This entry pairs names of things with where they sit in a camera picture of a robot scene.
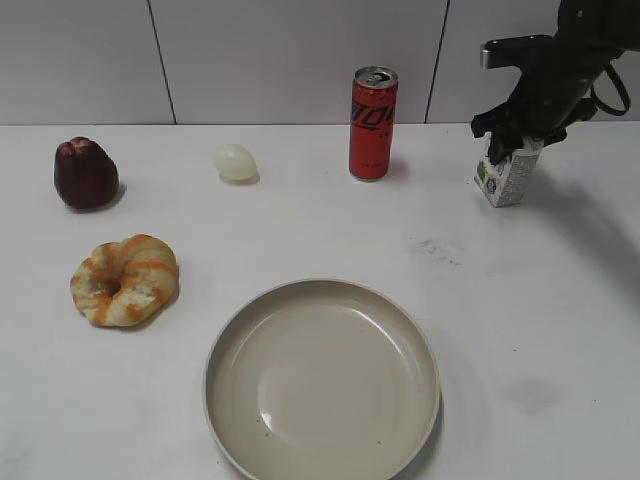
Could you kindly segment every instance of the small milk carton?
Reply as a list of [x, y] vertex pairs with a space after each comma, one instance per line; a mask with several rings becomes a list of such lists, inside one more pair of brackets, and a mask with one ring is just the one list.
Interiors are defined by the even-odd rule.
[[529, 187], [544, 141], [524, 137], [523, 148], [514, 151], [498, 165], [491, 165], [488, 155], [489, 140], [478, 163], [476, 183], [494, 207], [517, 205]]

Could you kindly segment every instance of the tile grout line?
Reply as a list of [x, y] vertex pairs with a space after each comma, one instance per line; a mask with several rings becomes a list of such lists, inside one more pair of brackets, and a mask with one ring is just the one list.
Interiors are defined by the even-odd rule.
[[160, 40], [158, 39], [158, 29], [156, 28], [156, 19], [153, 16], [153, 8], [151, 8], [151, 0], [146, 0], [147, 7], [149, 8], [149, 16], [151, 17], [151, 26], [153, 27], [153, 36], [156, 40], [156, 48], [158, 49], [158, 56], [160, 57], [160, 67], [162, 68], [162, 76], [164, 77], [164, 86], [167, 89], [167, 98], [169, 99], [169, 107], [171, 107], [171, 116], [173, 117], [173, 124], [177, 125], [176, 110], [173, 106], [173, 98], [171, 97], [171, 90], [169, 89], [169, 79], [167, 78], [167, 69], [164, 66], [164, 58], [162, 57], [162, 50], [160, 49]]
[[451, 0], [447, 0], [444, 9], [444, 18], [442, 20], [442, 31], [440, 32], [440, 41], [438, 42], [438, 54], [436, 55], [435, 65], [433, 66], [433, 77], [431, 78], [431, 88], [429, 88], [429, 99], [427, 100], [427, 111], [424, 113], [424, 123], [429, 119], [429, 110], [431, 109], [431, 100], [433, 100], [433, 90], [436, 86], [436, 77], [438, 76], [438, 67], [440, 66], [440, 55], [442, 53], [442, 45], [444, 44], [444, 35], [447, 29], [447, 21], [449, 20], [449, 8]]

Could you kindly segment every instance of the can lid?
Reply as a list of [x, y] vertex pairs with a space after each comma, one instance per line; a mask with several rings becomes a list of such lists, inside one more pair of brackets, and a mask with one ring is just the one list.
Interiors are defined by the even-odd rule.
[[369, 88], [389, 88], [398, 84], [398, 74], [387, 67], [364, 67], [356, 72], [358, 85]]

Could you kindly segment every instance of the printed logo on can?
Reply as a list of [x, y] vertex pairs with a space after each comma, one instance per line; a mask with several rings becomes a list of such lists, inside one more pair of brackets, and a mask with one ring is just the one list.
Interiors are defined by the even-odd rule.
[[393, 123], [394, 112], [393, 105], [371, 107], [356, 100], [351, 101], [351, 123], [353, 126], [372, 132], [386, 127], [388, 123]]

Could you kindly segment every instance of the plate rim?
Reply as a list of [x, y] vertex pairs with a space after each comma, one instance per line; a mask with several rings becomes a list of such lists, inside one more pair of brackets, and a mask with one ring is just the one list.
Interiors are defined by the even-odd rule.
[[216, 429], [213, 427], [213, 422], [211, 420], [211, 415], [209, 414], [209, 409], [207, 406], [207, 373], [209, 372], [209, 366], [211, 365], [211, 357], [213, 356], [213, 352], [215, 351], [216, 346], [218, 345], [218, 342], [220, 341], [220, 338], [222, 337], [222, 335], [224, 334], [224, 332], [227, 331], [227, 329], [229, 328], [229, 326], [231, 325], [231, 323], [240, 315], [240, 313], [242, 313], [247, 307], [249, 307], [252, 303], [254, 303], [255, 301], [259, 300], [260, 298], [273, 293], [277, 290], [281, 290], [283, 288], [286, 287], [290, 287], [293, 285], [298, 285], [298, 284], [302, 284], [302, 283], [313, 283], [313, 282], [328, 282], [328, 283], [339, 283], [339, 284], [344, 284], [344, 285], [349, 285], [351, 287], [357, 287], [357, 288], [361, 288], [363, 290], [368, 291], [369, 293], [372, 293], [374, 295], [377, 295], [378, 297], [382, 298], [383, 300], [385, 300], [386, 302], [388, 302], [389, 304], [391, 304], [393, 307], [397, 308], [402, 315], [404, 315], [404, 317], [409, 320], [409, 322], [411, 322], [411, 324], [415, 327], [415, 329], [418, 331], [418, 333], [420, 334], [420, 338], [422, 340], [422, 342], [424, 343], [424, 345], [427, 347], [427, 352], [429, 353], [429, 357], [431, 358], [431, 362], [433, 364], [433, 371], [435, 374], [435, 389], [434, 389], [434, 396], [435, 396], [435, 401], [434, 401], [434, 405], [433, 405], [433, 411], [431, 412], [431, 418], [429, 419], [429, 424], [427, 425], [427, 428], [425, 429], [425, 432], [422, 436], [422, 438], [420, 439], [420, 442], [418, 442], [415, 450], [411, 453], [411, 455], [409, 456], [409, 458], [407, 459], [407, 461], [401, 466], [401, 468], [399, 468], [392, 476], [391, 478], [394, 478], [395, 476], [397, 476], [399, 473], [401, 473], [405, 468], [407, 468], [407, 466], [416, 458], [416, 456], [420, 453], [420, 451], [424, 448], [425, 444], [427, 443], [427, 440], [429, 439], [429, 437], [431, 436], [431, 433], [433, 432], [437, 417], [438, 417], [438, 412], [440, 411], [440, 402], [441, 402], [441, 397], [442, 397], [442, 389], [441, 389], [441, 385], [440, 385], [440, 372], [438, 369], [438, 363], [436, 362], [436, 357], [433, 354], [433, 350], [431, 348], [431, 344], [429, 343], [429, 339], [427, 338], [427, 335], [425, 334], [425, 332], [423, 331], [422, 327], [420, 327], [420, 325], [413, 319], [413, 317], [411, 315], [409, 315], [409, 313], [402, 308], [400, 305], [398, 305], [396, 302], [394, 302], [393, 300], [391, 300], [389, 297], [387, 297], [386, 295], [380, 293], [379, 291], [367, 287], [361, 283], [357, 283], [357, 282], [353, 282], [353, 281], [349, 281], [349, 280], [342, 280], [342, 279], [338, 279], [338, 278], [303, 278], [300, 280], [293, 280], [290, 282], [285, 282], [285, 283], [281, 283], [275, 287], [269, 288], [265, 291], [263, 291], [262, 293], [252, 297], [248, 302], [244, 303], [239, 309], [237, 309], [233, 315], [231, 315], [231, 317], [229, 318], [229, 320], [227, 320], [224, 324], [224, 326], [220, 329], [220, 331], [218, 332], [218, 334], [216, 335], [216, 338], [213, 342], [213, 345], [211, 346], [211, 348], [209, 349], [209, 353], [207, 354], [207, 360], [204, 364], [204, 369], [202, 372], [202, 407], [204, 409], [204, 415], [205, 418], [207, 419], [207, 425], [209, 426], [209, 431], [211, 432], [211, 434], [213, 435], [213, 438], [215, 439], [216, 444], [218, 445], [218, 448], [220, 448], [220, 450], [222, 450], [222, 453], [224, 453], [224, 456], [226, 457], [226, 459], [233, 465], [234, 468], [236, 468], [242, 475], [244, 475], [246, 478], [250, 479], [250, 480], [263, 480], [260, 477], [253, 475], [252, 473], [250, 473], [247, 469], [245, 469], [234, 457], [233, 455], [231, 455], [231, 453], [227, 450], [227, 448], [224, 446], [224, 443], [222, 442], [222, 440], [220, 440], [220, 437], [218, 436], [218, 433], [216, 432]]

